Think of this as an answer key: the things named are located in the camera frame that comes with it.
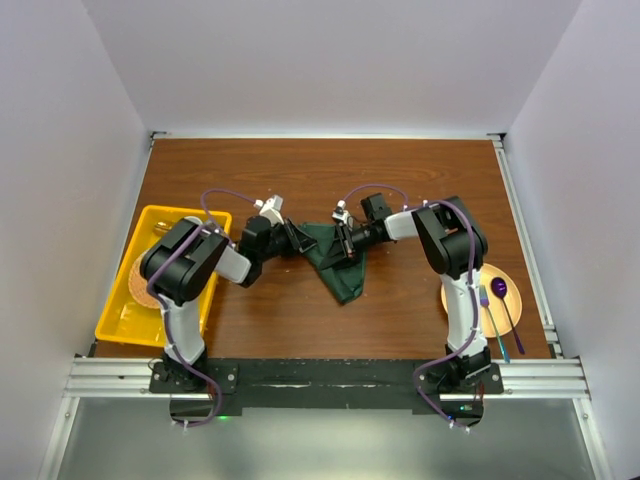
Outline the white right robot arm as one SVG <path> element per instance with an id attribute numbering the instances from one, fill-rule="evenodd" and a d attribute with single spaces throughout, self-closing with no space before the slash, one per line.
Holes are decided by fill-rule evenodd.
<path id="1" fill-rule="evenodd" d="M 407 238 L 420 241 L 428 264 L 439 275 L 447 305 L 446 355 L 419 369 L 419 376 L 442 373 L 444 384 L 469 392 L 491 365 L 483 333 L 479 284 L 488 241 L 460 197 L 452 196 L 394 213 L 380 194 L 361 201 L 366 222 L 354 227 L 344 199 L 332 212 L 335 222 L 331 247 L 319 269 L 354 266 L 371 247 Z"/>

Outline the green cloth napkin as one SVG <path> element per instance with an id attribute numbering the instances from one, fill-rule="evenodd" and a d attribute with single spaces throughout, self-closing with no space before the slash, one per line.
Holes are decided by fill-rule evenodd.
<path id="1" fill-rule="evenodd" d="M 319 278 L 340 305 L 346 305 L 359 298 L 364 291 L 366 274 L 366 255 L 357 261 L 323 267 L 323 261 L 329 256 L 333 244 L 334 225 L 304 222 L 298 227 L 316 241 L 316 245 L 303 256 L 313 267 Z"/>

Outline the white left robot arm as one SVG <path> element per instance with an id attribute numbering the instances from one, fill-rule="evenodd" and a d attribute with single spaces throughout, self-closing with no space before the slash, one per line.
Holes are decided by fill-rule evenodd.
<path id="1" fill-rule="evenodd" d="M 248 288 L 275 257 L 303 255 L 317 241 L 291 220 L 272 223 L 256 215 L 246 221 L 239 242 L 196 217 L 177 221 L 142 257 L 140 275 L 158 301 L 165 331 L 160 371 L 163 382 L 185 392 L 211 391 L 208 354 L 200 332 L 199 301 L 213 275 Z"/>

